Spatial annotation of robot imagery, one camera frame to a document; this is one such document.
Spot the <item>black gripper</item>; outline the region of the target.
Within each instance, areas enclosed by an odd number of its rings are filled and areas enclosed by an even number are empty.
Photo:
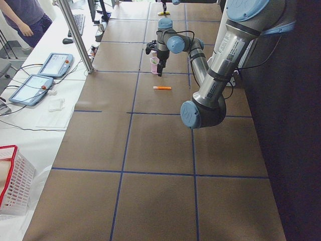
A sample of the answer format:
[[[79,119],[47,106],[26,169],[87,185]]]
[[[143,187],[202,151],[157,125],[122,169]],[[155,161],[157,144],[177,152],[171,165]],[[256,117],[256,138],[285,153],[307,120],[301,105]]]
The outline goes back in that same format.
[[[157,58],[159,59],[157,65],[157,75],[162,76],[163,73],[163,66],[166,65],[166,62],[170,56],[170,51],[168,48],[158,48],[157,50]]]
[[[163,9],[167,9],[166,1],[162,1]]]

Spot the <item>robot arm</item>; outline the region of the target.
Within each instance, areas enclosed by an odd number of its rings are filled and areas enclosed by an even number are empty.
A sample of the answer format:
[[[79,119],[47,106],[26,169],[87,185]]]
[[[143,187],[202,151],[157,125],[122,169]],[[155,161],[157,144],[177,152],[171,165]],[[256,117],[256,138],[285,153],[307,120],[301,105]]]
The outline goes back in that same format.
[[[172,3],[174,5],[178,5],[181,3],[181,0],[160,0],[158,2],[161,2],[162,3],[162,6],[163,6],[163,11],[166,11],[167,9],[167,3]]]
[[[155,50],[161,75],[170,53],[187,52],[200,89],[181,106],[181,119],[191,129],[212,127],[226,116],[222,92],[230,81],[249,43],[264,35],[282,34],[294,28],[296,1],[226,1],[226,29],[212,62],[206,61],[201,40],[180,35],[170,18],[157,26]]]

